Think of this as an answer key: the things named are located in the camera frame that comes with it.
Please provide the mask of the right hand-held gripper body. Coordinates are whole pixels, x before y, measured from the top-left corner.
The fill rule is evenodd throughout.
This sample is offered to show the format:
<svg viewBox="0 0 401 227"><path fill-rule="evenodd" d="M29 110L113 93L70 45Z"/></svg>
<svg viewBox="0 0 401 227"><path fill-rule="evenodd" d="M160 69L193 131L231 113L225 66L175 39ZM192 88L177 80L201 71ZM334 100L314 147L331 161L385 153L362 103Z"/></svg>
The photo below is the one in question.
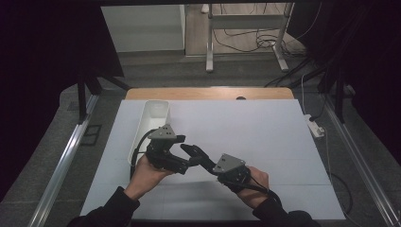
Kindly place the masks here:
<svg viewBox="0 0 401 227"><path fill-rule="evenodd" d="M210 174L218 177L218 181L232 192L238 193L251 180L251 171L245 162L229 154L222 154L215 164L208 156L201 159L200 165Z"/></svg>

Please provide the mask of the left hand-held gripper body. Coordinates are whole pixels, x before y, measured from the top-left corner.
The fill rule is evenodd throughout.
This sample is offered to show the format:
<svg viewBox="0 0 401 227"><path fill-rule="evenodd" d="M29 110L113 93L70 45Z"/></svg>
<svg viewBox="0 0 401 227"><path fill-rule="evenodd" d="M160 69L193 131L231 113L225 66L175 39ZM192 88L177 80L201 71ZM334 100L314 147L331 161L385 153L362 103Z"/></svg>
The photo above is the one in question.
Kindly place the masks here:
<svg viewBox="0 0 401 227"><path fill-rule="evenodd" d="M156 168L166 169L172 172L179 172L179 161L182 159L173 155L170 149L174 144L183 143L184 135L176 135L169 124L165 124L152 132L146 156L150 163Z"/></svg>

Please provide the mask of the white plastic bin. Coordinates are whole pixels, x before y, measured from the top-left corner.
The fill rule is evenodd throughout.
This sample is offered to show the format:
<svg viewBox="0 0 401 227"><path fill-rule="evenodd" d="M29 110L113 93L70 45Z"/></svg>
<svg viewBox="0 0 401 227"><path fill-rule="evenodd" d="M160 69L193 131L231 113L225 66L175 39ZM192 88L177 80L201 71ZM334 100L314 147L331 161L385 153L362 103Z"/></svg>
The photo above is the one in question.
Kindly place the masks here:
<svg viewBox="0 0 401 227"><path fill-rule="evenodd" d="M147 132L162 127L169 120L169 103L164 100L148 100L139 120L139 125L128 156L131 166L137 164L137 160L144 155L150 140Z"/></svg>

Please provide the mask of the person's left hand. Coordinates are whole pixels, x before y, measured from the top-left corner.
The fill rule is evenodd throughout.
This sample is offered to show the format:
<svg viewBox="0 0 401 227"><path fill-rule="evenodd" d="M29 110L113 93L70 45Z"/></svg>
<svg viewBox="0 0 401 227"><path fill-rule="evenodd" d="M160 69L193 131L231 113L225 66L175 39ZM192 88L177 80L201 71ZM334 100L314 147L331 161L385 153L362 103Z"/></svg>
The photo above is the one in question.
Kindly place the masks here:
<svg viewBox="0 0 401 227"><path fill-rule="evenodd" d="M131 181L124 189L124 193L133 201L138 201L141 197L152 190L163 178L172 174L172 171L158 169L154 167L143 155L137 162Z"/></svg>

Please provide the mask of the person's right hand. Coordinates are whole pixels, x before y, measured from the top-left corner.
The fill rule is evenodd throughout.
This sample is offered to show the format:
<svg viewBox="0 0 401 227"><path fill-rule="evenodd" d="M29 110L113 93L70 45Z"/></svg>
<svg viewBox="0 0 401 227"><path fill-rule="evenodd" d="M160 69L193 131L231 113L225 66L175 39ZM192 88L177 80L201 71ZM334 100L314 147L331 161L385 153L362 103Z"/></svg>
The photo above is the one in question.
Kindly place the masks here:
<svg viewBox="0 0 401 227"><path fill-rule="evenodd" d="M249 166L249 170L251 171L251 180L249 181L250 185L264 186L265 188L269 188L269 174L259 170L256 167ZM265 201L268 196L262 192L255 191L252 189L245 188L236 194L246 205L255 209L259 204Z"/></svg>

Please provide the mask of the white table board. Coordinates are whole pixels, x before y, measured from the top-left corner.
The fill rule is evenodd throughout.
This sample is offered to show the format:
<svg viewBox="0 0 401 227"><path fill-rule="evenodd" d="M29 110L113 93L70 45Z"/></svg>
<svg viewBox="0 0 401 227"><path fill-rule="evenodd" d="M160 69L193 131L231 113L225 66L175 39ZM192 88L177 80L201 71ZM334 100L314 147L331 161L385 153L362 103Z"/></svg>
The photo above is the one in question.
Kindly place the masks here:
<svg viewBox="0 0 401 227"><path fill-rule="evenodd" d="M146 104L122 101L83 214L128 184L129 153ZM297 100L172 100L168 109L172 129L213 161L227 153L269 173L270 189L285 210L303 210L317 220L343 217ZM140 202L136 219L253 219L251 209L200 166L165 178Z"/></svg>

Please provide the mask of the wooden table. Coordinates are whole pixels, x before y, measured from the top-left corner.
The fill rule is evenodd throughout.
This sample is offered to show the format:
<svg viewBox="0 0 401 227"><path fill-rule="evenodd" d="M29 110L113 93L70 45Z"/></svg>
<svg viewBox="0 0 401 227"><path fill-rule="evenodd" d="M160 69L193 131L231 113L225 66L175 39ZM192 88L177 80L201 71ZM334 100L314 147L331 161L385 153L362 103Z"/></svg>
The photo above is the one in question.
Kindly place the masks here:
<svg viewBox="0 0 401 227"><path fill-rule="evenodd" d="M209 88L133 88L127 100L235 100L293 99L289 88L209 87Z"/></svg>

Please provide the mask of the black metal stand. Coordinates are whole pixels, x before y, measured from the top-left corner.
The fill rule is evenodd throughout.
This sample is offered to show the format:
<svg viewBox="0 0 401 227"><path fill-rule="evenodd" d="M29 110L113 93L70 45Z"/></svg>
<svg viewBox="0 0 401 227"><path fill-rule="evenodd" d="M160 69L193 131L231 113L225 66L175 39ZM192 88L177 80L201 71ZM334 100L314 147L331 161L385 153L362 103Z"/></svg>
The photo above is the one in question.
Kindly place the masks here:
<svg viewBox="0 0 401 227"><path fill-rule="evenodd" d="M109 77L102 74L100 74L99 76L125 91L131 89L131 86L129 86L127 83L119 79L116 79L115 77ZM86 88L88 88L90 93L94 96L100 95L102 91L102 87L100 85L97 76L87 76L84 74L78 75L78 110L79 110L78 123L79 124L82 124L85 117L89 114L86 102L86 92L85 92Z"/></svg>
<svg viewBox="0 0 401 227"><path fill-rule="evenodd" d="M344 99L344 75L337 63L330 63L326 66L325 73L318 85L321 94L328 94L333 86L335 88L334 112L340 123L344 122L342 107Z"/></svg>

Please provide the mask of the white power strip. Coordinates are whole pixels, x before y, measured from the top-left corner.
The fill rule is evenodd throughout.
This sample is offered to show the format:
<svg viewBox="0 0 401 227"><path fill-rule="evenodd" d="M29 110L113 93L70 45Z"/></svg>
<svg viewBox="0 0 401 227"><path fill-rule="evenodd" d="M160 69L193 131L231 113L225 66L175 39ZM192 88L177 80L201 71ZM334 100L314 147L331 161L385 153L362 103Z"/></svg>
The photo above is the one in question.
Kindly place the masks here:
<svg viewBox="0 0 401 227"><path fill-rule="evenodd" d="M312 135L315 138L320 138L320 137L324 137L324 133L325 130L323 127L320 127L313 119L312 116L310 114L305 114L304 115L305 118L305 122L309 128L309 130L311 131Z"/></svg>

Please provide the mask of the white cabinet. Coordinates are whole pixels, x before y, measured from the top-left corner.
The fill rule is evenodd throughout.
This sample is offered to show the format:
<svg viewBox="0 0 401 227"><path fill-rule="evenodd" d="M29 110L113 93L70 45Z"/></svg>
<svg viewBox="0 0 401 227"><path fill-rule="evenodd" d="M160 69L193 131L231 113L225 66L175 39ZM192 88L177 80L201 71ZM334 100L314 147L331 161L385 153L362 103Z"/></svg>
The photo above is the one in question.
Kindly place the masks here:
<svg viewBox="0 0 401 227"><path fill-rule="evenodd" d="M117 52L184 50L184 5L101 8Z"/></svg>

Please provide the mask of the black curtain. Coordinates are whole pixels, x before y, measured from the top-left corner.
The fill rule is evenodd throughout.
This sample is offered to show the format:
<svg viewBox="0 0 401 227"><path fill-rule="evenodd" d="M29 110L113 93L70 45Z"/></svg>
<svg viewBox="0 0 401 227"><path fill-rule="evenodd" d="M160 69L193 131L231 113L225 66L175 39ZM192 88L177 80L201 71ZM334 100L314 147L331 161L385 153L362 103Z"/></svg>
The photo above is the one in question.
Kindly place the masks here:
<svg viewBox="0 0 401 227"><path fill-rule="evenodd" d="M101 7L84 0L0 0L0 201L39 145L61 92L123 75Z"/></svg>
<svg viewBox="0 0 401 227"><path fill-rule="evenodd" d="M315 61L332 59L351 30L342 76L358 114L401 164L401 0L295 0L288 34Z"/></svg>

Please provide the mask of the black rectangular floor frame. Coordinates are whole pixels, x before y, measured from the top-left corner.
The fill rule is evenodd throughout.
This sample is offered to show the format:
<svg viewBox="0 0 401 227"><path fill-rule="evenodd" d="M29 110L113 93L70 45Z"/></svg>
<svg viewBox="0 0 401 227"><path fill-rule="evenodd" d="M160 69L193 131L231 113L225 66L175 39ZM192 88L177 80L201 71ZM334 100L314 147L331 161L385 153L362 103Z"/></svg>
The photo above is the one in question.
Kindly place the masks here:
<svg viewBox="0 0 401 227"><path fill-rule="evenodd" d="M87 147L94 146L99 138L101 128L101 125L89 125L82 136L80 144Z"/></svg>

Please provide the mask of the aluminium rail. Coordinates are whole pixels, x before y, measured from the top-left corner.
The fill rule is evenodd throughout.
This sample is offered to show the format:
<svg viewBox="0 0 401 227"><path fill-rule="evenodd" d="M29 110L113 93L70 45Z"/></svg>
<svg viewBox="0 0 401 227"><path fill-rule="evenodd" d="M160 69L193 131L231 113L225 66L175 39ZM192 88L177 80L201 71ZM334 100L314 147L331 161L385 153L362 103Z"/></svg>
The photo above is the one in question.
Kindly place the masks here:
<svg viewBox="0 0 401 227"><path fill-rule="evenodd" d="M44 227L54 202L61 190L61 186L69 167L74 160L80 141L89 125L98 99L99 96L90 95L89 99L85 102L84 107L86 108L86 113L83 116L83 119L75 126L27 227Z"/></svg>
<svg viewBox="0 0 401 227"><path fill-rule="evenodd" d="M390 202L387 194L363 157L361 149L355 142L351 133L348 131L346 125L341 123L340 119L336 116L334 104L329 98L326 100L324 108L335 125L338 134L346 146L346 149L354 165L356 166L362 181L369 191L386 225L388 227L401 227L401 213L398 212Z"/></svg>

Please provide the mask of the white standing desk frame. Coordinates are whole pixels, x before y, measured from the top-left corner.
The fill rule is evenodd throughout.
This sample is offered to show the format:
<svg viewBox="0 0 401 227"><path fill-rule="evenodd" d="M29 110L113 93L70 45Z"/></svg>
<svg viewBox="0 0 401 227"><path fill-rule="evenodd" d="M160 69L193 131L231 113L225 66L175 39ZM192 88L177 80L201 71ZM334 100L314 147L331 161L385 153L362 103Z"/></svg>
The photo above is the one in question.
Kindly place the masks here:
<svg viewBox="0 0 401 227"><path fill-rule="evenodd" d="M286 7L282 15L280 14L216 14L212 12L212 5L208 8L208 41L206 50L206 71L214 70L214 54L212 33L214 29L262 29L273 28L278 29L279 33L275 43L272 46L273 53L278 61L278 64L283 72L288 71L288 65L283 57L282 42L287 31L289 17L292 11L293 4L286 3Z"/></svg>

